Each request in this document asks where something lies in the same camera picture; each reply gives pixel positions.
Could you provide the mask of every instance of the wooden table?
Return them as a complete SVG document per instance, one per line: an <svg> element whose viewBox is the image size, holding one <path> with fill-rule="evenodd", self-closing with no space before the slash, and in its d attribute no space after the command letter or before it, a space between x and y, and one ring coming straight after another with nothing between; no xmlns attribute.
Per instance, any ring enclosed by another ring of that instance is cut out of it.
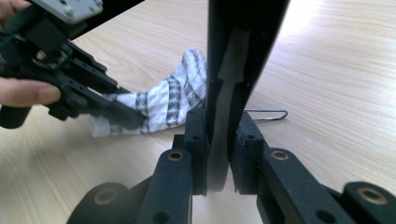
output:
<svg viewBox="0 0 396 224"><path fill-rule="evenodd" d="M368 181L396 194L396 2L292 1L248 108L283 108L261 123L318 181L341 190ZM206 49L207 2L147 0L76 43L130 91L167 77L187 47ZM65 223L93 187L132 187L152 175L175 128L92 138L89 116L59 121L36 106L23 127L0 130L0 223ZM193 223L260 223L255 197L194 197Z"/></svg>

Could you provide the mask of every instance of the sock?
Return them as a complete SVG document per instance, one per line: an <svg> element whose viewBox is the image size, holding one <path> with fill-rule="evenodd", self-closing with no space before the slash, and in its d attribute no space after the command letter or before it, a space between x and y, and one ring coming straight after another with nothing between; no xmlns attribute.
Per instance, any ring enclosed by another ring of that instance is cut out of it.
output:
<svg viewBox="0 0 396 224"><path fill-rule="evenodd" d="M103 117L91 117L93 137L155 133L180 126L186 122L187 112L205 101L205 56L197 49L188 48L177 69L151 90L109 97L136 109L147 118L139 128L127 130Z"/></svg>

